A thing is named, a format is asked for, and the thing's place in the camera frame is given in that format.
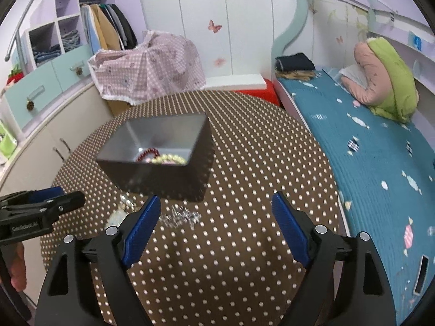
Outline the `left hand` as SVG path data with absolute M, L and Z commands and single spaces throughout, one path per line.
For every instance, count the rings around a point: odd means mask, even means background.
M 7 262 L 12 286 L 17 292 L 24 291 L 27 287 L 24 244 L 18 242 L 16 244 L 2 246 L 1 252 Z

